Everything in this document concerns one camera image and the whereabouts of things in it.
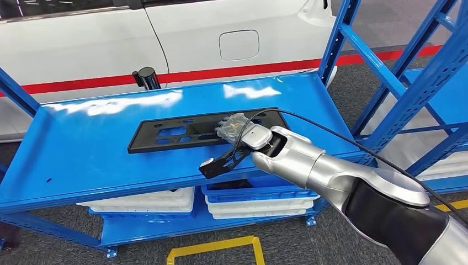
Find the gray carpet floor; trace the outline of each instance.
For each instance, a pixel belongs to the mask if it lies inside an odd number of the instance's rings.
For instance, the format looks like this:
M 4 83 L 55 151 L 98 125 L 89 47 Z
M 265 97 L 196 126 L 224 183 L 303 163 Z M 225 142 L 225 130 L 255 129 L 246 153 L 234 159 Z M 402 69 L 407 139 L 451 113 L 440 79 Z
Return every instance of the gray carpet floor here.
M 418 59 L 414 67 L 422 67 L 427 59 Z M 340 67 L 329 87 L 339 111 L 348 126 L 356 121 L 364 105 L 378 87 L 376 77 L 365 66 Z M 0 145 L 0 162 L 8 163 L 18 144 Z M 468 193 L 448 194 L 451 201 L 468 199 Z M 81 206 L 69 205 L 33 211 L 45 219 L 98 237 L 102 221 Z M 468 210 L 462 213 L 468 217 Z M 0 252 L 0 264 L 165 264 L 174 247 L 255 235 L 260 238 L 265 262 L 274 264 L 399 264 L 392 253 L 360 237 L 333 209 L 327 208 L 317 218 L 317 225 L 308 227 L 302 218 L 236 227 L 195 235 L 133 243 L 119 248 L 114 259 L 63 240 L 27 230 L 19 233 L 20 247 Z M 176 258 L 176 264 L 255 264 L 252 246 L 231 248 Z

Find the yellow floor marking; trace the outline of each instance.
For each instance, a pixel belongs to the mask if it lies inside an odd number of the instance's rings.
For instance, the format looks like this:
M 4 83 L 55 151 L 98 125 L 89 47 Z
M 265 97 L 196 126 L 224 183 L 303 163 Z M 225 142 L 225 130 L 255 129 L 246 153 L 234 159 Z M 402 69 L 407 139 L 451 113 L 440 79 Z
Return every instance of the yellow floor marking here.
M 257 265 L 265 265 L 265 260 L 263 259 L 262 246 L 260 245 L 260 239 L 256 236 L 238 237 L 194 246 L 173 248 L 169 253 L 169 256 L 167 256 L 166 265 L 174 265 L 176 257 L 188 256 L 215 250 L 223 250 L 231 247 L 246 246 L 250 244 L 253 245 L 253 253 L 255 255 L 255 261 Z
M 450 204 L 453 205 L 453 207 L 455 207 L 455 209 L 468 208 L 468 200 L 459 200 L 457 202 L 452 202 Z M 447 206 L 443 205 L 443 204 L 436 205 L 435 207 L 438 208 L 441 211 L 450 211 L 450 209 Z

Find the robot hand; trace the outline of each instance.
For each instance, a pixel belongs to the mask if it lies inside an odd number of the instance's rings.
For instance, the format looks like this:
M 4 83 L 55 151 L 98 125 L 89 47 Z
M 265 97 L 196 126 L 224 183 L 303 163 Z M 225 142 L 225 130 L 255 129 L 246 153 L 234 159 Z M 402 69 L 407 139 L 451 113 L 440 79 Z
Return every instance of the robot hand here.
M 224 126 L 233 132 L 228 119 L 217 131 L 221 137 Z M 468 231 L 431 207 L 413 179 L 329 156 L 308 138 L 279 126 L 246 127 L 240 142 L 252 151 L 258 168 L 314 190 L 358 233 L 388 247 L 402 264 L 468 264 Z

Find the blue metal shelf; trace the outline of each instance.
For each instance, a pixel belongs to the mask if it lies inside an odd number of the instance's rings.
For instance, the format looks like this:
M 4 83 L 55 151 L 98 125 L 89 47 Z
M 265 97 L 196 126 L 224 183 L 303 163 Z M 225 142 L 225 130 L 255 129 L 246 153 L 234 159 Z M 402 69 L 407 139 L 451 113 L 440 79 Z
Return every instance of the blue metal shelf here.
M 405 76 L 413 83 L 422 71 L 422 69 L 407 70 Z M 429 105 L 442 119 L 444 124 L 468 122 L 466 77 L 468 77 L 468 66 L 465 65 L 429 101 Z
M 351 0 L 349 7 L 359 4 L 358 0 Z M 438 0 L 430 10 L 416 34 L 413 36 L 403 54 L 395 63 L 391 72 L 383 63 L 375 57 L 375 54 L 360 40 L 352 31 L 349 25 L 341 26 L 341 33 L 348 38 L 350 43 L 356 47 L 359 53 L 364 57 L 366 63 L 382 79 L 382 86 L 372 97 L 369 104 L 365 107 L 362 115 L 353 126 L 353 135 L 362 138 L 360 135 L 362 129 L 369 119 L 374 115 L 380 104 L 386 98 L 388 93 L 392 93 L 397 99 L 395 106 L 384 117 L 382 122 L 375 128 L 374 132 L 362 141 L 362 144 L 374 152 L 380 152 L 385 146 L 401 132 L 403 127 L 425 106 L 434 118 L 439 119 L 432 105 L 427 105 L 429 101 L 444 87 L 448 82 L 457 76 L 457 72 L 465 67 L 468 61 L 468 50 L 466 49 L 468 39 L 468 7 L 466 3 L 460 6 L 459 17 L 456 23 L 448 21 L 447 14 L 455 4 L 456 0 Z M 354 13 L 352 10 L 346 11 L 346 16 Z M 426 44 L 430 36 L 439 25 L 443 25 L 453 33 L 445 45 L 429 62 L 421 74 L 413 80 L 408 89 L 402 88 L 400 80 L 408 79 L 404 73 L 412 60 L 418 54 L 419 50 Z M 457 151 L 456 146 L 468 141 L 468 126 L 459 126 L 457 132 L 451 134 L 441 145 L 433 149 L 430 155 L 424 156 L 421 161 L 408 168 L 411 174 L 417 175 L 426 168 L 433 165 L 439 159 L 448 154 Z M 368 164 L 373 160 L 370 155 L 366 155 L 360 163 Z
M 424 182 L 437 193 L 464 192 L 468 190 L 468 176 L 432 179 Z
M 319 209 L 312 208 L 306 212 L 306 216 L 315 216 Z M 181 236 L 206 232 L 212 230 L 226 229 L 242 225 L 257 224 L 260 222 L 275 221 L 295 216 L 272 216 L 262 218 L 238 218 L 238 219 L 213 219 L 208 212 L 203 194 L 197 189 L 194 204 L 194 219 L 192 221 L 155 221 L 133 220 L 133 219 L 104 219 L 101 235 L 102 247 L 117 246 L 124 243 L 141 242 L 164 237 Z
M 131 155 L 126 147 L 142 120 L 267 107 L 298 113 L 351 137 L 316 72 L 44 104 L 0 185 L 0 211 L 261 176 L 250 159 L 214 179 L 200 174 L 204 159 L 219 156 L 230 145 Z M 332 155 L 358 151 L 302 120 L 284 118 L 293 131 Z

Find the blue plastic tray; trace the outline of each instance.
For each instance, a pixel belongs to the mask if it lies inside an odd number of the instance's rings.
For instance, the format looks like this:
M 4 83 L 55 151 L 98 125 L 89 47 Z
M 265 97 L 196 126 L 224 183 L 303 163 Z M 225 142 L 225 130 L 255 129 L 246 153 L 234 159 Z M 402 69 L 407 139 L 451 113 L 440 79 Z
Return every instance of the blue plastic tray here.
M 88 210 L 90 214 L 100 215 L 105 219 L 141 219 L 141 220 L 193 220 L 194 211 L 189 213 L 111 213 L 111 212 L 97 212 L 91 209 Z
M 277 176 L 267 175 L 249 178 L 253 188 L 210 190 L 211 184 L 202 185 L 201 191 L 211 203 L 240 202 L 245 200 L 269 200 L 314 197 L 317 193 L 301 189 Z

